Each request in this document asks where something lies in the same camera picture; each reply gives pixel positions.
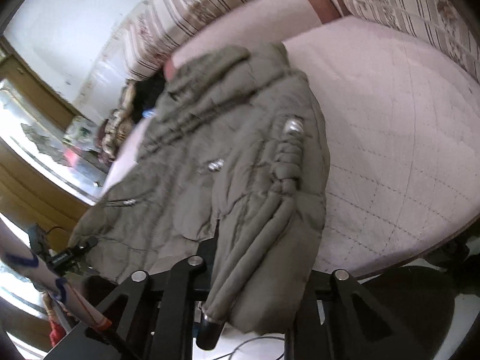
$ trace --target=striped pillow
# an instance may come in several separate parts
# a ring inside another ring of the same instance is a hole
[[[352,14],[430,43],[480,82],[479,47],[449,0],[344,0]]]
[[[124,63],[131,78],[145,80],[177,47],[217,17],[249,0],[150,0],[123,33]]]

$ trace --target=striped cushion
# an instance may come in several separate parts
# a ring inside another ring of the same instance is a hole
[[[480,82],[479,47],[449,0],[344,0],[352,14],[420,38]]]
[[[152,76],[173,50],[201,28],[249,0],[150,0],[124,31],[124,62],[130,76]]]

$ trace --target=white wall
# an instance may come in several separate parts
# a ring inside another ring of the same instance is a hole
[[[79,94],[104,44],[141,0],[26,0],[4,35],[61,97]]]

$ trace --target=striped fabric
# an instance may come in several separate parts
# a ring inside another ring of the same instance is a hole
[[[134,80],[159,70],[201,28],[249,0],[149,0],[124,31],[124,63]]]
[[[352,14],[430,43],[480,82],[479,47],[449,0],[344,0]]]

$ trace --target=gray fabric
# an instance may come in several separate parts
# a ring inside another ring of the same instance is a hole
[[[157,273],[219,229],[204,311],[243,331],[291,325],[325,224],[330,157],[306,75],[283,45],[227,47],[182,67],[157,102],[138,164],[80,220],[70,244],[110,279]],[[284,132],[296,119],[303,133]],[[222,159],[220,171],[208,164]]]

